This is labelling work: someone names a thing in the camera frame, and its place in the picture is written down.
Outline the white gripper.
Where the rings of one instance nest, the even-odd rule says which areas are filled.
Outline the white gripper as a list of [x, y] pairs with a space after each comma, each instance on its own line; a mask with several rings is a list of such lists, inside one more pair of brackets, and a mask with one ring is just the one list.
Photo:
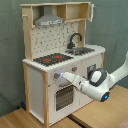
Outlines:
[[85, 78], [69, 72], [62, 73], [61, 76], [74, 85], [77, 89], [81, 89], [82, 83], [85, 81]]

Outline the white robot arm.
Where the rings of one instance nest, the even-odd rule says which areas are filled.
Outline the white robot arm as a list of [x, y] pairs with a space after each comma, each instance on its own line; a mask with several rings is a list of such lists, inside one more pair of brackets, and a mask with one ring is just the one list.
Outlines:
[[62, 76], [81, 93], [96, 101], [104, 102], [108, 99], [110, 90], [114, 88], [115, 84], [128, 76], [128, 52], [123, 65], [113, 73], [98, 68], [92, 72], [89, 80], [69, 72], [62, 73]]

